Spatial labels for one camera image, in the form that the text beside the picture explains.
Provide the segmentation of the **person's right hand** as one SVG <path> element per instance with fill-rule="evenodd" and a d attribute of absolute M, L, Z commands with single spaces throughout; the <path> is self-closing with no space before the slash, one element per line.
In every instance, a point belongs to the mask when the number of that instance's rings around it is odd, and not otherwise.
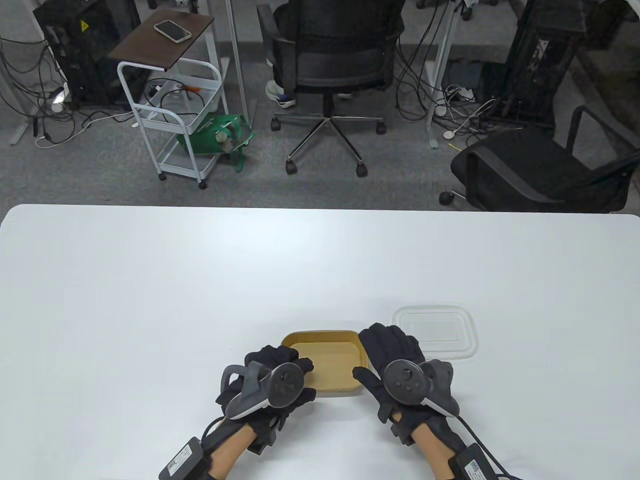
<path fill-rule="evenodd" d="M 391 432 L 406 446 L 416 442 L 414 431 L 425 425 L 450 450 L 455 453 L 463 451 L 466 444 L 451 430 L 443 414 L 430 406 L 402 404 L 384 386 L 382 374 L 392 361 L 404 360 L 415 364 L 425 361 L 418 340 L 396 325 L 384 326 L 382 323 L 374 323 L 359 332 L 358 337 L 375 371 L 355 366 L 352 376 L 377 400 L 378 419 L 384 424 L 393 423 Z"/>

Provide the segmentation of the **person's left hand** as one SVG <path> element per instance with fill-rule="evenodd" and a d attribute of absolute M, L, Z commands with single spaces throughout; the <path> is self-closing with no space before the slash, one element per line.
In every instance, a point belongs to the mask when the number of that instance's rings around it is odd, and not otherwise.
<path fill-rule="evenodd" d="M 243 365 L 227 366 L 215 400 L 223 417 L 215 430 L 203 434 L 204 453 L 218 450 L 244 426 L 256 435 L 250 452 L 260 455 L 274 445 L 290 414 L 316 399 L 316 389 L 306 386 L 306 375 L 313 369 L 311 359 L 283 345 L 266 345 L 247 354 Z"/>

